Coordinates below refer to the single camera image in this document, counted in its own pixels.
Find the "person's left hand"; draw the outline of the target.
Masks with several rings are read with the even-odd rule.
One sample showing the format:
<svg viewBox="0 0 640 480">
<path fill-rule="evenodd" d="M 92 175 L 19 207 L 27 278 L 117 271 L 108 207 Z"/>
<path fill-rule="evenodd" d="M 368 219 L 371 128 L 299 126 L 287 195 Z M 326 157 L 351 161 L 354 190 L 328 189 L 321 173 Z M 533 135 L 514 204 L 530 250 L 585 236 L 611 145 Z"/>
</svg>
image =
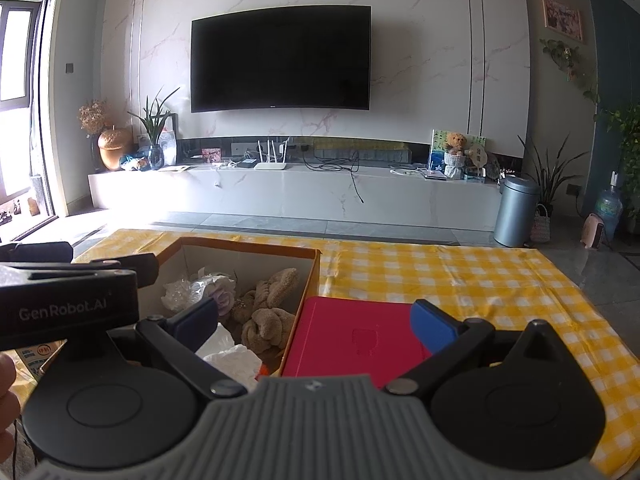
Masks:
<svg viewBox="0 0 640 480">
<path fill-rule="evenodd" d="M 9 432 L 11 426 L 21 414 L 20 401 L 11 391 L 16 379 L 13 360 L 2 353 L 0 358 L 0 460 L 4 462 L 14 450 L 14 437 Z"/>
</svg>

